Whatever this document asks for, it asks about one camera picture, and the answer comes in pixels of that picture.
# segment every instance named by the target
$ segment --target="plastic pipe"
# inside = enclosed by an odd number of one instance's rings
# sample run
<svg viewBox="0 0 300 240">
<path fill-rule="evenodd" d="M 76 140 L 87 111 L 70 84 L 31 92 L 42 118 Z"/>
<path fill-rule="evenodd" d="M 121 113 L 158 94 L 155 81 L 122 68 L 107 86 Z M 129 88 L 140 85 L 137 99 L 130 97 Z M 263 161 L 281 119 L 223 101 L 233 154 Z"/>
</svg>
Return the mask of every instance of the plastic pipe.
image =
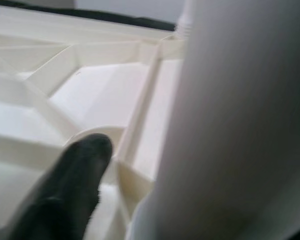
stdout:
<svg viewBox="0 0 300 240">
<path fill-rule="evenodd" d="M 198 1 L 130 239 L 235 239 L 299 169 L 300 0 Z"/>
<path fill-rule="evenodd" d="M 195 4 L 197 0 L 185 0 L 183 10 L 175 27 L 174 35 L 179 39 L 188 39 L 193 25 Z"/>
</svg>

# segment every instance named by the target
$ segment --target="white plastic structure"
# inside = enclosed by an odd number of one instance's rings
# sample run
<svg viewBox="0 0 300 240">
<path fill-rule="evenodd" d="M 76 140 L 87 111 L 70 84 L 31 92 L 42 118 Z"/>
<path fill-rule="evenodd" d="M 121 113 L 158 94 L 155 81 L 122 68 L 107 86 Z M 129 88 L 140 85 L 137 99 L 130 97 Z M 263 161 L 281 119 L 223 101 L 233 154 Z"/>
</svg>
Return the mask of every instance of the white plastic structure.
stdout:
<svg viewBox="0 0 300 240">
<path fill-rule="evenodd" d="M 85 239 L 122 240 L 152 189 L 184 42 L 170 32 L 0 7 L 0 227 L 65 146 L 114 144 Z"/>
<path fill-rule="evenodd" d="M 184 0 L 182 14 L 175 27 L 174 35 L 176 38 L 183 40 L 189 38 L 194 22 L 196 1 L 197 0 Z"/>
</svg>

